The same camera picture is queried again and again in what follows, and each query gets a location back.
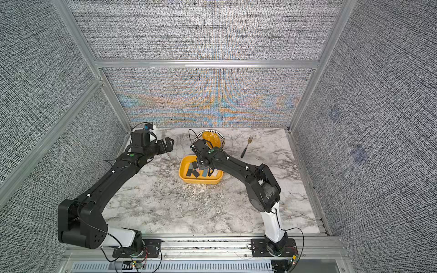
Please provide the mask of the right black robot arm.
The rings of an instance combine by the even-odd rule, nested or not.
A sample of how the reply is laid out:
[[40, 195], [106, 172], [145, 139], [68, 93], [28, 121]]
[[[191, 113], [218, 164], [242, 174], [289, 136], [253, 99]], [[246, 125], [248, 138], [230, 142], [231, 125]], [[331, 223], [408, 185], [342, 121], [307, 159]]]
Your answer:
[[255, 166], [230, 156], [224, 150], [213, 147], [200, 139], [190, 146], [201, 165], [218, 169], [243, 182], [251, 205], [262, 216], [265, 226], [266, 248], [273, 256], [281, 255], [286, 247], [288, 235], [281, 228], [279, 202], [281, 188], [270, 168]]

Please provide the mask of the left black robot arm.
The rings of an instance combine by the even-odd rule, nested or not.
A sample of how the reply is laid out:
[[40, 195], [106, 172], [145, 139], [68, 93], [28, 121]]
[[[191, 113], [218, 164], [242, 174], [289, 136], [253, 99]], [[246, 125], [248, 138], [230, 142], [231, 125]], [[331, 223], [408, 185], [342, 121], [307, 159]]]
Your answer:
[[90, 189], [58, 206], [58, 240], [87, 249], [122, 248], [140, 252], [144, 244], [140, 231], [109, 227], [102, 216], [118, 190], [155, 156], [171, 152], [174, 140], [158, 139], [151, 129], [131, 133], [131, 143], [112, 167]]

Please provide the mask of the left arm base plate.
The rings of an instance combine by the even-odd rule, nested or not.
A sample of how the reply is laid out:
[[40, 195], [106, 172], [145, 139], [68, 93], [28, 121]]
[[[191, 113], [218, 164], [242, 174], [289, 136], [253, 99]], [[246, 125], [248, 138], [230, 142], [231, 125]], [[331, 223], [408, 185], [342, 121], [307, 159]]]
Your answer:
[[127, 248], [114, 249], [113, 258], [158, 258], [162, 240], [160, 239], [143, 239], [141, 246], [130, 246]]

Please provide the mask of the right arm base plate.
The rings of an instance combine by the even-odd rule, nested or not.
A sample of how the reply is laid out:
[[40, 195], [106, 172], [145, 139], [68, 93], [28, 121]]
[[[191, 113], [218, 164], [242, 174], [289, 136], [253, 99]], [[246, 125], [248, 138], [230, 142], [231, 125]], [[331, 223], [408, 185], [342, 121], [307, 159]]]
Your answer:
[[249, 249], [253, 257], [291, 257], [299, 255], [297, 244], [294, 239], [283, 237], [275, 243], [268, 238], [251, 239]]

